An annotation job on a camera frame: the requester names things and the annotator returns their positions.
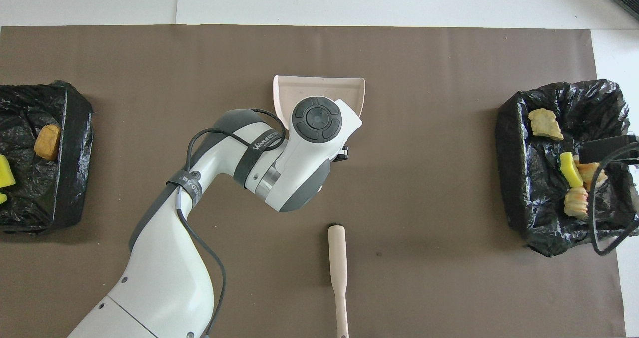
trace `brush handle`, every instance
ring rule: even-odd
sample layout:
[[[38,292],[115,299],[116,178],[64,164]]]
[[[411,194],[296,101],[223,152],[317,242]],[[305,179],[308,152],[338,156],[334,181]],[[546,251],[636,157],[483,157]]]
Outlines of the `brush handle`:
[[[330,281],[335,291],[335,311],[337,313],[337,338],[348,338],[348,317],[346,313],[346,233],[344,226],[328,228],[328,255],[330,258]]]

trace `dustpan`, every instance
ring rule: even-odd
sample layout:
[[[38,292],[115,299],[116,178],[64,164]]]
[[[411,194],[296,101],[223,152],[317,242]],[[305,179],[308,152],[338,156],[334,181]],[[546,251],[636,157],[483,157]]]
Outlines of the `dustpan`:
[[[361,115],[366,83],[363,78],[303,77],[277,75],[273,78],[273,104],[276,115],[288,129],[295,105],[315,95],[333,101],[341,99]]]

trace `brown mat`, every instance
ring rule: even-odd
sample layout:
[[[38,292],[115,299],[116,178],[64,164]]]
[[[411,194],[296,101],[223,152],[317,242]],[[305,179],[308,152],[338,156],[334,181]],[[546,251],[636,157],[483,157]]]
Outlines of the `brown mat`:
[[[330,222],[346,227],[353,337],[625,335],[615,255],[522,248],[498,190],[498,106],[595,79],[588,31],[285,26],[2,29],[2,83],[64,79],[96,116],[82,222],[0,236],[1,335],[68,334],[123,272],[190,137],[226,110],[273,110],[275,74],[364,77],[363,127],[299,211],[230,177],[205,193],[190,222],[229,279],[215,336],[333,336]]]

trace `white tabletop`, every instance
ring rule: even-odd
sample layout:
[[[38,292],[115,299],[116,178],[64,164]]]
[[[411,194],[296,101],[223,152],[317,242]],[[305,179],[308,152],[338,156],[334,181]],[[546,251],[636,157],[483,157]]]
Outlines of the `white tabletop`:
[[[593,29],[598,77],[639,122],[639,21],[611,0],[0,0],[0,26],[173,23]],[[617,260],[626,334],[639,336],[639,238]]]

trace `white robotic arm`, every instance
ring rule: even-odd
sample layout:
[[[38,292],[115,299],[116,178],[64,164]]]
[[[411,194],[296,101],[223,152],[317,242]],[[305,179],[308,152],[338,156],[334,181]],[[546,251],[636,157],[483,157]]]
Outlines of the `white robotic arm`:
[[[360,126],[347,104],[326,97],[297,104],[289,140],[251,110],[224,113],[214,129],[249,145],[224,133],[205,136],[192,155],[192,167],[178,171],[136,227],[120,281],[69,337],[202,336],[214,308],[213,287],[176,208],[187,217],[218,174],[233,176],[277,211],[300,208],[321,188],[330,163]],[[276,149],[266,150],[280,139]]]

